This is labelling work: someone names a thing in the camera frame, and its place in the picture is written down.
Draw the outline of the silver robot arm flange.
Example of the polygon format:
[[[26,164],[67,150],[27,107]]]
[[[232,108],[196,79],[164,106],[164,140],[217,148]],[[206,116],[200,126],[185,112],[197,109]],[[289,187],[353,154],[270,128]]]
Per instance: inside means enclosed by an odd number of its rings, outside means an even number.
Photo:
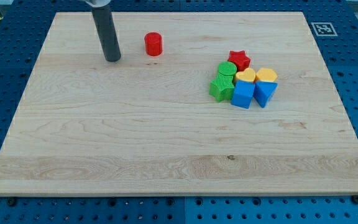
[[[103,7],[111,2],[111,0],[80,0],[80,1],[87,3],[91,7]]]

